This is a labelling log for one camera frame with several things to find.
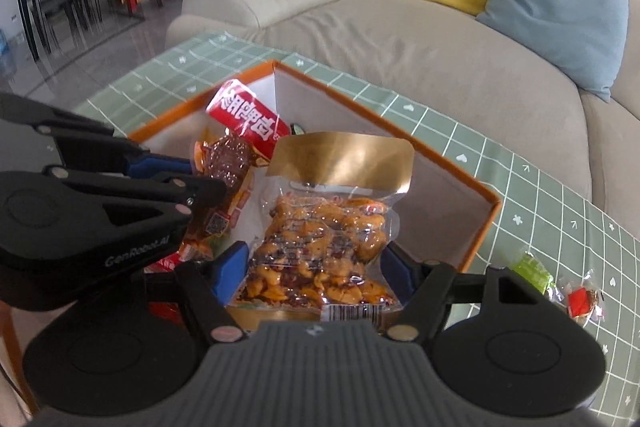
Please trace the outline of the orange white snack packet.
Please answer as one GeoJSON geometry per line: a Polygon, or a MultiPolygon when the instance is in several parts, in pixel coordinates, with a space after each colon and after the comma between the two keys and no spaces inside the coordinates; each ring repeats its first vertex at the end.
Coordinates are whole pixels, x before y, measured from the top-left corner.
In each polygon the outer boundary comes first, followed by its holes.
{"type": "Polygon", "coordinates": [[[215,208],[196,213],[186,238],[178,251],[152,263],[144,269],[146,273],[168,273],[187,261],[213,261],[232,243],[232,232],[238,224],[242,211],[252,196],[255,186],[255,171],[250,169],[239,191],[228,202],[215,208]]]}

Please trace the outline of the spicy peanuts vacuum pack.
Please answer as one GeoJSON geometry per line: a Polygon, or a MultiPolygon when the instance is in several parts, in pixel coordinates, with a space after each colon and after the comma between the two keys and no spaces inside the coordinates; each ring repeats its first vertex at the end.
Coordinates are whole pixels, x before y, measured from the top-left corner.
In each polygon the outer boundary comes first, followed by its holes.
{"type": "Polygon", "coordinates": [[[259,193],[262,228],[228,310],[243,329],[262,321],[368,319],[401,308],[380,257],[396,239],[409,191],[405,139],[314,132],[281,139],[259,193]]]}

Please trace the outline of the red meat snack packet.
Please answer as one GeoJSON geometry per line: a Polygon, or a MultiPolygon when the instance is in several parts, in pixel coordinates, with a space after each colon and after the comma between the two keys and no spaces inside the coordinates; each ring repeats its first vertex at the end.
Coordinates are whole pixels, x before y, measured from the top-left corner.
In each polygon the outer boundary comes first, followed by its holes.
{"type": "Polygon", "coordinates": [[[282,117],[240,80],[222,84],[205,109],[215,127],[205,129],[193,145],[192,165],[197,176],[224,182],[221,202],[198,208],[215,208],[239,191],[250,169],[268,165],[279,139],[291,133],[282,117]]]}

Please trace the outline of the green nuts packet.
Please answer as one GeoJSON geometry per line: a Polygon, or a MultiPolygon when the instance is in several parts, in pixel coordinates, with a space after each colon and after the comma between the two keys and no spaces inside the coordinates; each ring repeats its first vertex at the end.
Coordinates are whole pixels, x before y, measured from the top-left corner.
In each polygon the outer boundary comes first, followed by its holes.
{"type": "Polygon", "coordinates": [[[535,287],[542,295],[549,300],[554,299],[555,283],[552,274],[533,255],[524,253],[514,262],[510,263],[509,269],[523,277],[526,282],[535,287]]]}

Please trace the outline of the green checkered tablecloth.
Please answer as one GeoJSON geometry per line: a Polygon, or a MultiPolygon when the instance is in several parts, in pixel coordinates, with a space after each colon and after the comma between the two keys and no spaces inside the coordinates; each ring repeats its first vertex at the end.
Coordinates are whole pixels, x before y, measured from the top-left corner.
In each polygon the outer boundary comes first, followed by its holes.
{"type": "Polygon", "coordinates": [[[606,212],[485,135],[395,91],[228,34],[192,38],[128,72],[76,109],[128,134],[191,96],[269,60],[291,66],[398,124],[500,195],[502,209],[472,262],[473,271],[523,249],[557,282],[590,277],[603,293],[604,317],[589,320],[586,329],[601,343],[608,366],[593,412],[609,426],[628,426],[638,419],[638,239],[606,212]]]}

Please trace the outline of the small red candy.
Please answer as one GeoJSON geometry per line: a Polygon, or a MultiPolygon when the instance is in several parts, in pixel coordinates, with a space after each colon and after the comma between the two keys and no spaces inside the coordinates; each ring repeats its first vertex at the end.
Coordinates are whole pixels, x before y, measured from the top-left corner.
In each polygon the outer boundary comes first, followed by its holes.
{"type": "Polygon", "coordinates": [[[580,279],[562,275],[558,289],[561,305],[578,325],[585,327],[589,322],[598,323],[604,319],[604,296],[593,269],[588,269],[580,279]]]}

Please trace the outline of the beige sofa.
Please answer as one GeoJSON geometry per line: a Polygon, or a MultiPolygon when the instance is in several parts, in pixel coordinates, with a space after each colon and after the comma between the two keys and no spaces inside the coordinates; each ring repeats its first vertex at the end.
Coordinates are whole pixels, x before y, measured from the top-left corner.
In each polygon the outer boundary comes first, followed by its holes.
{"type": "Polygon", "coordinates": [[[183,0],[166,43],[228,32],[438,110],[639,230],[639,0],[610,101],[471,15],[425,0],[183,0]]]}

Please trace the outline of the beige back cushion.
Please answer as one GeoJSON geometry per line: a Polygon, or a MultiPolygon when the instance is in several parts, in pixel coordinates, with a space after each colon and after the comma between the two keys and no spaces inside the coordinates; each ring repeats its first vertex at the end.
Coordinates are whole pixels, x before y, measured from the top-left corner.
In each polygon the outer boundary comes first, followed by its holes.
{"type": "Polygon", "coordinates": [[[640,114],[640,0],[628,0],[627,38],[612,98],[629,113],[640,114]]]}

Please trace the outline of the light blue cushion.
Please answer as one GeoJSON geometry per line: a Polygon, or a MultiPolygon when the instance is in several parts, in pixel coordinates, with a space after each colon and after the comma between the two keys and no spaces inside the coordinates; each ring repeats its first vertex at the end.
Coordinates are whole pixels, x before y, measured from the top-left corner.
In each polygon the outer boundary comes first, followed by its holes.
{"type": "Polygon", "coordinates": [[[576,86],[611,98],[623,63],[629,0],[487,0],[476,19],[526,46],[576,86]]]}

